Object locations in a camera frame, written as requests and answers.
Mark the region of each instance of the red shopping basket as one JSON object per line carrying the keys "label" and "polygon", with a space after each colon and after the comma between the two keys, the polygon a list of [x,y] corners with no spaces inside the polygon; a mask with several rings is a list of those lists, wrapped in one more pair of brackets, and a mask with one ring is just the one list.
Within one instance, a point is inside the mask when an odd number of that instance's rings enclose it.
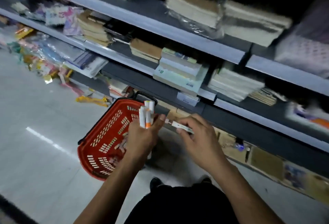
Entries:
{"label": "red shopping basket", "polygon": [[128,132],[129,123],[139,118],[139,108],[144,105],[143,101],[136,100],[138,95],[157,100],[137,92],[132,99],[118,98],[93,126],[87,135],[78,142],[78,157],[85,171],[99,180],[106,180],[115,169],[111,159],[120,161],[124,154],[115,147],[120,144]]}

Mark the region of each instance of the black basket handle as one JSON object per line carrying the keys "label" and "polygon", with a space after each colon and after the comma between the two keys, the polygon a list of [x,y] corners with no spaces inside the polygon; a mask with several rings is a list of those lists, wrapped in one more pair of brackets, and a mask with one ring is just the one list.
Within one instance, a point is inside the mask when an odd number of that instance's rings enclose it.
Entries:
{"label": "black basket handle", "polygon": [[137,100],[137,96],[138,96],[138,95],[141,95],[141,96],[143,96],[143,97],[146,97],[146,98],[149,99],[149,100],[154,101],[154,105],[155,105],[155,106],[158,104],[158,101],[157,101],[154,97],[152,97],[152,96],[150,96],[150,95],[148,95],[148,94],[146,94],[145,92],[142,92],[142,91],[138,91],[138,92],[136,92],[135,95],[132,97],[132,99],[134,99],[134,100],[136,100],[136,101],[139,101],[139,102],[142,102],[142,101],[140,101],[140,100]]}

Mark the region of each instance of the shoe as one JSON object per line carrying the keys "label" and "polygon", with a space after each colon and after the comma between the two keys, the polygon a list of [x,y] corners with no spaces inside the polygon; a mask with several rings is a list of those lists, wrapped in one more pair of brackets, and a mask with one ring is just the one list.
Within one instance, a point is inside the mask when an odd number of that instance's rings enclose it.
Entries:
{"label": "shoe", "polygon": [[205,177],[205,178],[203,178],[202,181],[201,181],[201,183],[210,183],[210,184],[212,184],[211,179],[208,176]]}
{"label": "shoe", "polygon": [[164,185],[163,182],[158,177],[153,177],[153,179],[150,182],[150,190],[154,190],[160,185]]}

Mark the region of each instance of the person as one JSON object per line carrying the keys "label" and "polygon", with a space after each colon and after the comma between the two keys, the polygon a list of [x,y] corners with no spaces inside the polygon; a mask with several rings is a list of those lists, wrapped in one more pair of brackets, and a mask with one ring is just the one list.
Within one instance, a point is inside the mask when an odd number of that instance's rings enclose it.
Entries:
{"label": "person", "polygon": [[[129,125],[127,151],[117,168],[101,186],[74,224],[114,224],[135,176],[157,142],[164,124],[160,115],[144,129],[138,121]],[[210,179],[191,187],[170,187],[154,178],[151,192],[134,207],[125,224],[130,223],[240,223],[282,224],[282,220],[225,157],[211,125],[197,114],[178,120],[193,129],[190,136],[177,129],[194,162],[207,171]]]}

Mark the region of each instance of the person's left hand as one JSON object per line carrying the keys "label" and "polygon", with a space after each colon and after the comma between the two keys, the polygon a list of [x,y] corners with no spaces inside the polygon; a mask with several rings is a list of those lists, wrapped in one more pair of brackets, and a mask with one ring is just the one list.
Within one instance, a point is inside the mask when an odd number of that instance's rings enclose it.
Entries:
{"label": "person's left hand", "polygon": [[134,162],[144,165],[148,154],[157,143],[158,132],[165,123],[164,114],[155,117],[153,125],[144,129],[139,125],[139,120],[135,119],[129,124],[127,151],[124,159],[132,159]]}

